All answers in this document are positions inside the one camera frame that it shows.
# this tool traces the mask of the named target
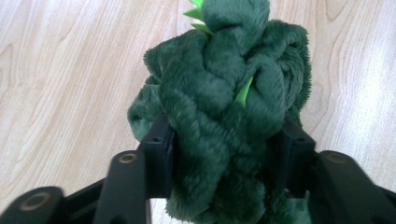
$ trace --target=fuzzy fabric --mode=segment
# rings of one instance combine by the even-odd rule
[[[202,12],[213,35],[192,30],[150,49],[150,77],[128,111],[138,140],[161,112],[177,132],[167,212],[195,223],[310,223],[307,199],[286,199],[261,175],[285,116],[301,125],[306,30],[268,21],[265,0],[205,0]],[[246,103],[235,101],[251,78]]]

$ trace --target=light green leaf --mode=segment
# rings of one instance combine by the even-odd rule
[[[235,101],[241,103],[243,107],[247,104],[248,90],[250,89],[253,77],[251,77],[242,90],[236,95]]]

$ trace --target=green felt leaf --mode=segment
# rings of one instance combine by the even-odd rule
[[[243,107],[247,104],[248,90],[250,89],[253,77],[251,77],[242,90],[236,95],[235,101],[242,104]]]
[[[192,23],[191,26],[197,30],[202,30],[202,31],[205,31],[207,34],[213,35],[213,33],[209,30],[209,28],[207,28],[207,26],[204,24]]]
[[[200,21],[204,21],[204,16],[202,14],[202,11],[200,8],[196,7],[193,9],[190,9],[186,12],[183,13],[183,15],[200,20]]]

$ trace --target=stuffed toy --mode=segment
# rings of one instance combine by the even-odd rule
[[[195,30],[149,49],[150,72],[128,110],[137,140],[164,113],[179,165],[167,213],[194,223],[310,223],[263,175],[268,139],[289,116],[301,125],[310,92],[307,32],[268,21],[267,0],[194,0]]]

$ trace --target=light wood surface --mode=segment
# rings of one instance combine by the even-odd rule
[[[70,194],[137,142],[126,110],[143,54],[190,29],[187,0],[0,1],[0,212],[42,186]],[[313,90],[302,118],[318,150],[342,151],[396,190],[396,2],[273,1],[309,32]],[[164,201],[154,222],[170,223]]]

